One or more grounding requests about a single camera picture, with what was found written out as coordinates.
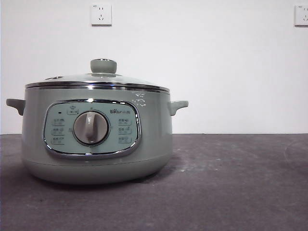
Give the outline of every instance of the lid rim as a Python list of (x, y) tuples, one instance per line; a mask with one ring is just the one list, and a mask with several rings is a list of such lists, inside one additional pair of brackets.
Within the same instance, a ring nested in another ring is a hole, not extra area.
[(33, 87), (62, 87), (62, 86), (109, 86), (109, 87), (130, 87), (130, 88), (140, 88), (140, 89), (150, 89), (150, 90), (162, 90), (166, 92), (170, 92), (170, 89), (154, 86), (154, 85), (146, 85), (146, 84), (135, 84), (135, 83), (119, 83), (119, 82), (83, 82), (83, 81), (58, 81), (58, 82), (36, 82), (29, 83), (25, 85), (25, 88), (33, 88)]

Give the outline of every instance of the table surface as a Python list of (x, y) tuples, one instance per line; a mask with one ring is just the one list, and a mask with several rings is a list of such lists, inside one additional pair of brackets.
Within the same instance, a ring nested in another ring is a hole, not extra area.
[(157, 174), (71, 186), (32, 177), (1, 136), (3, 231), (306, 231), (308, 134), (174, 135)]

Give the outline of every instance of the lid knob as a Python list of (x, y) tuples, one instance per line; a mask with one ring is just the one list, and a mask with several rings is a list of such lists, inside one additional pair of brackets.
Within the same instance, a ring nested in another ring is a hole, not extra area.
[(93, 73), (111, 73), (116, 72), (116, 62), (110, 59), (91, 60), (91, 71)]

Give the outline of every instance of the brand logo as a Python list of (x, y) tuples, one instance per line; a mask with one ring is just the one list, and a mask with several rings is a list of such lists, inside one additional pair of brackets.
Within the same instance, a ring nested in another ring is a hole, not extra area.
[(111, 109), (110, 114), (130, 114), (130, 111), (119, 111), (117, 109)]

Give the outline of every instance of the pot base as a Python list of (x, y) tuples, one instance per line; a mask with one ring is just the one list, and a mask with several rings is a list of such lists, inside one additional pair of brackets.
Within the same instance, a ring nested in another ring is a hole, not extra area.
[(106, 184), (133, 180), (159, 171), (170, 159), (169, 155), (139, 162), (95, 165), (57, 166), (23, 160), (30, 173), (43, 180), (63, 184)]

